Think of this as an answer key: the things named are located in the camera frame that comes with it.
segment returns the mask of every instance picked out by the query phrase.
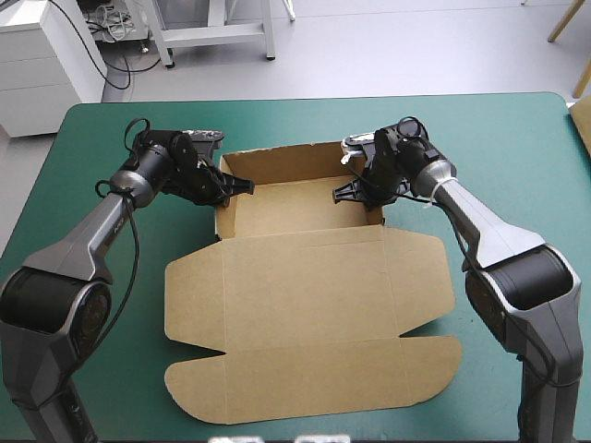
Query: box side wall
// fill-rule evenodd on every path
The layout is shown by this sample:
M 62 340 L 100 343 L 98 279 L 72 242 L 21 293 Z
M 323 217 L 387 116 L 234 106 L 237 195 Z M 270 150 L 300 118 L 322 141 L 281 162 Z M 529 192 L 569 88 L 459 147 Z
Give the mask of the box side wall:
M 333 189 L 354 178 L 341 157 L 338 142 L 223 155 L 223 172 L 251 179 L 256 186 L 253 196 L 231 198 L 227 208 L 216 209 L 216 234 L 233 238 L 383 224 L 381 208 L 334 204 Z M 363 169 L 363 159 L 353 164 Z

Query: green tabletop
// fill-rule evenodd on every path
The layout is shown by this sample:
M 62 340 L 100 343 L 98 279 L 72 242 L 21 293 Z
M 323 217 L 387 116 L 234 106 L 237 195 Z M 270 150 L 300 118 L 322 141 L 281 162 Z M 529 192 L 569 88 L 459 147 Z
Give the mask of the green tabletop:
M 409 114 L 425 122 L 431 140 L 457 166 L 464 186 L 506 221 L 541 233 L 571 261 L 585 288 L 591 281 L 589 160 L 563 99 L 550 93 L 76 106 L 66 116 L 0 261 L 0 279 L 28 254 L 66 234 L 98 203 L 93 185 L 108 178 L 127 156 L 123 130 L 134 117 L 149 118 L 154 128 L 221 129 L 226 134 L 224 153 L 337 140 Z M 171 260 L 214 242 L 213 209 L 159 196 L 136 214 L 142 259 L 127 310 L 75 376 L 99 436 L 288 439 L 346 433 L 364 439 L 516 439 L 521 364 L 502 350 L 470 307 L 449 223 L 438 209 L 412 202 L 400 201 L 385 211 L 389 225 L 435 234 L 447 246 L 456 308 L 416 332 L 453 334 L 464 347 L 460 369 L 441 395 L 403 409 L 247 425 L 210 425 L 191 418 L 168 394 L 164 370 L 172 362 L 211 352 L 164 335 L 163 271 Z M 132 260 L 127 228 L 108 257 L 116 303 Z M 590 311 L 591 299 L 584 290 L 580 318 L 586 342 L 591 339 Z M 575 435 L 580 439 L 591 438 L 589 367 L 579 394 Z M 0 389 L 0 439 L 30 437 L 18 410 Z

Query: cable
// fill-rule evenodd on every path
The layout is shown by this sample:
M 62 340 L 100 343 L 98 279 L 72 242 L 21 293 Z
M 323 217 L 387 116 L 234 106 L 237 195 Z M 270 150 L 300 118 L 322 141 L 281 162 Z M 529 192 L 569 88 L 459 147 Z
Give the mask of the cable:
M 90 32 L 92 34 L 95 34 L 97 32 L 103 32 L 106 30 L 106 28 L 103 25 L 100 25 L 99 23 L 95 22 L 95 21 L 91 21 L 91 20 L 86 20 L 86 24 L 89 26 L 93 26 L 95 28 L 91 29 Z M 119 52 L 121 57 L 125 58 L 124 54 L 122 51 Z M 115 71 L 120 71 L 120 72 L 129 72 L 131 74 L 137 74 L 140 72 L 147 72 L 150 71 L 151 69 L 155 68 L 159 63 L 161 62 L 161 58 L 158 57 L 158 59 L 151 65 L 149 65 L 148 67 L 142 67 L 140 69 L 122 69 L 119 66 L 115 66 L 115 65 L 111 65 L 110 63 L 108 63 L 107 61 L 104 61 L 104 63 L 111 67 L 112 69 L 114 69 Z
M 161 61 L 161 59 L 160 59 L 160 57 L 158 57 L 158 60 L 156 60 L 152 65 L 150 65 L 148 67 L 143 67 L 143 68 L 140 68 L 140 69 L 121 69 L 120 67 L 111 65 L 110 63 L 107 63 L 107 62 L 104 62 L 104 63 L 107 66 L 109 66 L 112 69 L 114 69 L 115 71 L 129 72 L 131 74 L 137 74 L 139 72 L 147 72 L 147 71 L 151 70 L 152 68 L 156 67 L 160 63 L 160 61 Z
M 101 343 L 106 338 L 106 336 L 109 335 L 109 332 L 111 332 L 111 329 L 113 329 L 113 326 L 115 325 L 115 323 L 117 322 L 117 320 L 121 316 L 121 313 L 123 313 L 123 310 L 125 309 L 125 307 L 127 305 L 127 301 L 129 301 L 129 296 L 131 295 L 131 292 L 133 290 L 133 285 L 136 281 L 136 275 L 138 274 L 138 267 L 139 267 L 139 235 L 138 235 L 138 227 L 136 226 L 136 221 L 133 218 L 133 208 L 132 208 L 131 198 L 129 196 L 129 193 L 131 191 L 132 191 L 132 189 L 123 189 L 121 191 L 114 191 L 116 194 L 120 194 L 123 197 L 124 203 L 126 205 L 127 217 L 129 218 L 129 225 L 131 226 L 131 232 L 133 233 L 133 240 L 134 240 L 134 244 L 135 244 L 135 254 L 134 254 L 134 258 L 133 258 L 133 267 L 131 269 L 131 275 L 129 276 L 129 283 L 127 284 L 126 292 L 123 295 L 123 298 L 121 299 L 121 303 L 119 304 L 117 311 L 115 312 L 115 314 L 111 318 L 111 321 L 109 322 L 107 327 L 103 330 L 103 333 L 99 336 L 99 338 L 94 343 L 94 346 L 92 346 L 92 350 L 89 352 L 89 354 L 86 356 L 86 358 L 84 358 L 81 361 L 81 363 L 78 365 L 77 370 L 82 365 L 84 365 L 84 363 L 88 360 L 88 358 L 101 345 Z
M 110 81 L 105 74 L 103 74 L 103 72 L 101 71 L 101 69 L 99 68 L 99 66 L 96 64 L 96 62 L 94 61 L 94 58 L 92 57 L 92 54 L 90 53 L 90 49 L 87 46 L 86 42 L 84 42 L 84 38 L 82 37 L 82 35 L 80 34 L 78 28 L 76 28 L 76 25 L 74 24 L 74 22 L 72 21 L 72 19 L 70 18 L 70 16 L 67 14 L 67 12 L 60 6 L 58 5 L 55 0 L 48 0 L 49 3 L 51 3 L 52 5 L 54 5 L 55 7 L 57 7 L 57 9 L 59 9 L 59 11 L 64 15 L 64 17 L 67 19 L 67 21 L 70 23 L 70 25 L 72 26 L 72 28 L 74 29 L 74 32 L 76 32 L 76 34 L 78 35 L 78 38 L 80 39 L 80 41 L 82 42 L 82 45 L 84 46 L 84 49 L 86 50 L 86 54 L 89 55 L 90 60 L 92 61 L 92 64 L 94 65 L 95 69 L 97 70 L 97 72 L 99 73 L 99 75 L 104 79 L 104 81 L 112 86 L 113 88 L 115 88 L 116 90 L 126 90 L 127 88 L 129 88 L 131 86 L 131 73 L 127 72 L 127 84 L 125 86 L 118 86 L 115 85 L 112 81 Z M 129 64 L 127 63 L 127 60 L 125 57 L 123 57 L 127 70 L 129 69 Z

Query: cardboard box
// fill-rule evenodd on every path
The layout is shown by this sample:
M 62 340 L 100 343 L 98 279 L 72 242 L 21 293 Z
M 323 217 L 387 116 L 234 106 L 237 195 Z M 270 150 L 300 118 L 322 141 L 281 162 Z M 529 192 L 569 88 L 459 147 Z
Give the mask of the cardboard box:
M 453 309 L 440 239 L 332 202 L 351 180 L 339 143 L 223 156 L 256 184 L 216 211 L 221 241 L 166 269 L 165 329 L 225 352 L 179 362 L 166 387 L 189 414 L 235 424 L 408 406 L 441 392 L 454 337 L 401 338 Z
M 570 108 L 574 124 L 591 154 L 591 97 L 585 97 Z

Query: white floor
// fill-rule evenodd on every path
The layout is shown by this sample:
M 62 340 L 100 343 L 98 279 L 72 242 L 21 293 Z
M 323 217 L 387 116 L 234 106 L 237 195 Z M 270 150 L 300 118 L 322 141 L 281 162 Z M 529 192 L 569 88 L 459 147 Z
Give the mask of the white floor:
M 207 2 L 162 1 L 171 28 L 202 25 Z M 546 38 L 564 0 L 295 0 L 290 23 L 272 0 L 277 58 L 261 43 L 175 51 L 174 69 L 156 66 L 106 102 L 290 99 L 549 90 L 571 102 L 591 54 L 591 7 L 559 40 Z M 241 0 L 238 21 L 259 16 Z M 135 68 L 157 58 L 126 48 Z M 116 61 L 112 48 L 105 56 Z M 122 75 L 111 75 L 123 83 Z M 0 253 L 53 137 L 9 139 L 0 131 Z

